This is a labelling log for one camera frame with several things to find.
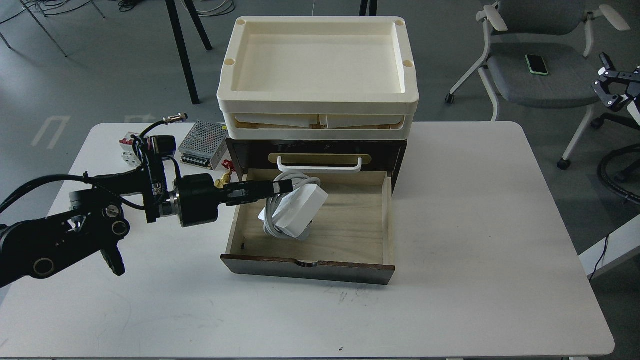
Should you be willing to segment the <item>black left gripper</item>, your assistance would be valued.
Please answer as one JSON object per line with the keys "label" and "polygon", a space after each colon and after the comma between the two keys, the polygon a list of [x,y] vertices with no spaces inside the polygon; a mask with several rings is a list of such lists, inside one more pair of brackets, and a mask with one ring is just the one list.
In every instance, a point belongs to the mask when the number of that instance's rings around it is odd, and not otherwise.
{"label": "black left gripper", "polygon": [[[214,223],[218,219],[219,188],[208,173],[186,175],[174,180],[177,216],[183,228]],[[251,204],[294,191],[292,180],[247,180],[224,187],[227,207]]]}

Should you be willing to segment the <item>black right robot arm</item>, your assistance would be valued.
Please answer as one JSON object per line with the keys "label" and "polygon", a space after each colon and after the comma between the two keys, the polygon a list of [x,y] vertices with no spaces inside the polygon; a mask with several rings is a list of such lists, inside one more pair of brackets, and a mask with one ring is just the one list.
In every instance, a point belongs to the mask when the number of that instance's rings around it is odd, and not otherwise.
{"label": "black right robot arm", "polygon": [[[638,130],[640,120],[639,68],[636,68],[633,72],[617,71],[614,67],[614,64],[611,62],[610,57],[608,57],[608,55],[606,55],[606,53],[604,52],[599,55],[599,59],[601,60],[603,67],[598,70],[599,79],[591,85],[592,89],[594,89],[599,100],[601,100],[601,102],[609,110],[613,112],[619,112],[624,106],[626,106],[626,109],[629,114],[631,114],[632,119],[623,116],[617,116],[611,113],[604,113],[601,116],[596,117],[591,124],[595,126],[596,129],[599,129],[603,125],[605,120],[610,120],[620,125],[627,126],[631,129]],[[622,84],[626,86],[626,89],[621,95],[613,95],[610,93],[610,84]],[[613,158],[638,152],[638,143],[613,150],[599,162],[596,171],[599,180],[604,186],[608,187],[611,192],[623,198],[625,202],[632,202],[636,205],[638,205],[638,203],[640,202],[638,194],[624,189],[624,187],[620,186],[620,183],[626,182],[631,173],[639,169],[640,162],[638,160],[634,161],[624,170],[619,171],[617,174],[615,174],[614,178],[610,178],[610,176],[608,175],[607,166]]]}

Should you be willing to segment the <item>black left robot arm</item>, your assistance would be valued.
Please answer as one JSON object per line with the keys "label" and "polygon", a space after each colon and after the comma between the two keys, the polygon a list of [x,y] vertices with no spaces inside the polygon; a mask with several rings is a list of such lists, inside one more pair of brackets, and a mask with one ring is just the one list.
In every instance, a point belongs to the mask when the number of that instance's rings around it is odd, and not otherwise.
{"label": "black left robot arm", "polygon": [[165,161],[173,160],[173,136],[148,136],[150,129],[132,135],[132,150],[140,161],[123,173],[81,176],[57,174],[35,178],[1,203],[4,211],[38,187],[53,182],[81,182],[89,189],[70,193],[70,209],[40,219],[1,226],[0,282],[2,287],[23,277],[50,278],[100,252],[112,272],[121,276],[125,264],[118,243],[130,233],[123,206],[145,213],[148,223],[176,215],[182,227],[214,223],[219,205],[255,203],[291,193],[292,180],[234,182],[216,187],[210,174],[182,176],[174,167],[174,188],[169,190]]}

